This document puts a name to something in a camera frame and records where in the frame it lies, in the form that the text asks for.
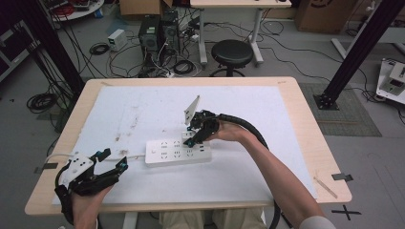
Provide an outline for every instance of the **table leg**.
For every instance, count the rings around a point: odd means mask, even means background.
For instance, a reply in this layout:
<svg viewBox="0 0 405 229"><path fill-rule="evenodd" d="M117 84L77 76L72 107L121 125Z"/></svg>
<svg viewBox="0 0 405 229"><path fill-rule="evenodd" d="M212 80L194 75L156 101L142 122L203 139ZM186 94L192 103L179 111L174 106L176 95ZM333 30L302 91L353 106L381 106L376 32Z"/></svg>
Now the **table leg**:
<svg viewBox="0 0 405 229"><path fill-rule="evenodd" d="M122 224L122 229L136 229L138 220L138 212L127 212L125 213L124 223Z"/></svg>
<svg viewBox="0 0 405 229"><path fill-rule="evenodd" d="M204 68L205 65L208 63L208 60L206 58L206 50L205 50L205 41L203 39L203 21L204 21L204 15L203 15L204 9L200 9L200 36L199 36L199 51L200 51L200 63L202 64L202 67Z"/></svg>
<svg viewBox="0 0 405 229"><path fill-rule="evenodd" d="M263 9L257 9L255 23L254 23L254 30L253 30L253 33L249 36L249 42L250 42L250 46L252 47L254 57L256 59L256 65L262 64L264 62L262 54L260 53L259 47L257 46L257 43L256 43L257 34L259 33L259 29L260 29L260 22L262 20L262 14L263 14Z"/></svg>

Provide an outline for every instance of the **cardboard box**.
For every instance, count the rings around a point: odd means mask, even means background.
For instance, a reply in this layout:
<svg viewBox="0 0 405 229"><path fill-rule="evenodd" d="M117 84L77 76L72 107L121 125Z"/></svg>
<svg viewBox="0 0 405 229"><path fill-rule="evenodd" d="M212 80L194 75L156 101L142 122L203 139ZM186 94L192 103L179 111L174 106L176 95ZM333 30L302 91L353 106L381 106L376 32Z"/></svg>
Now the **cardboard box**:
<svg viewBox="0 0 405 229"><path fill-rule="evenodd" d="M354 8L354 12L351 15L351 21L361 21L365 16L370 16L372 14L371 10L367 10L367 7L370 7L371 1L358 1L357 5ZM405 8L398 14L395 20L405 20Z"/></svg>
<svg viewBox="0 0 405 229"><path fill-rule="evenodd" d="M120 0L122 15L163 14L167 7L171 7L173 0Z"/></svg>
<svg viewBox="0 0 405 229"><path fill-rule="evenodd" d="M339 33L357 0L302 0L295 15L298 31Z"/></svg>

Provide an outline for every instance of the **person's left hand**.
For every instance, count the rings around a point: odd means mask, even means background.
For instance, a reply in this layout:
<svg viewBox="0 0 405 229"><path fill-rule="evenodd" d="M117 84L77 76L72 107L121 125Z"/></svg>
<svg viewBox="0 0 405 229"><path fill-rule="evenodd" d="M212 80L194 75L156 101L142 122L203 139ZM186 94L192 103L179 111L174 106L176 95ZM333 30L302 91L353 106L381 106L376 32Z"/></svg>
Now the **person's left hand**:
<svg viewBox="0 0 405 229"><path fill-rule="evenodd" d="M72 193L75 229L95 229L98 211L104 197L110 192L113 185L102 190L94 196L82 197Z"/></svg>

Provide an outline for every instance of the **equipment box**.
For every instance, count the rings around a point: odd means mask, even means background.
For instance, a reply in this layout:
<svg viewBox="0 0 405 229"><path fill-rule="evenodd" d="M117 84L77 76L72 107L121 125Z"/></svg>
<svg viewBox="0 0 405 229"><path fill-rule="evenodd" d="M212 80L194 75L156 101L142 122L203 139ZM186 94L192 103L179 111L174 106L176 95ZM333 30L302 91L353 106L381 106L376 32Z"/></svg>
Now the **equipment box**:
<svg viewBox="0 0 405 229"><path fill-rule="evenodd" d="M298 31L339 33L358 0L302 0L295 15Z"/></svg>
<svg viewBox="0 0 405 229"><path fill-rule="evenodd" d="M172 7L173 0L120 0L122 15L160 14Z"/></svg>

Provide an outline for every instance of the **person's right hand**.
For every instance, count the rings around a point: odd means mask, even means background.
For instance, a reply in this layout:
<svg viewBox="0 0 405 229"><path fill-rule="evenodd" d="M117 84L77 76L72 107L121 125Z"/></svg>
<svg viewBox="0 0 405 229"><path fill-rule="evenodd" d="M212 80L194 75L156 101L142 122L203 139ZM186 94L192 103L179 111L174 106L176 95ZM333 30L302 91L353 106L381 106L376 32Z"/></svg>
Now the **person's right hand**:
<svg viewBox="0 0 405 229"><path fill-rule="evenodd" d="M220 128L218 131L211 135L207 141L213 139L220 139L225 141L241 141L243 136L249 135L250 132L240 125L220 121Z"/></svg>

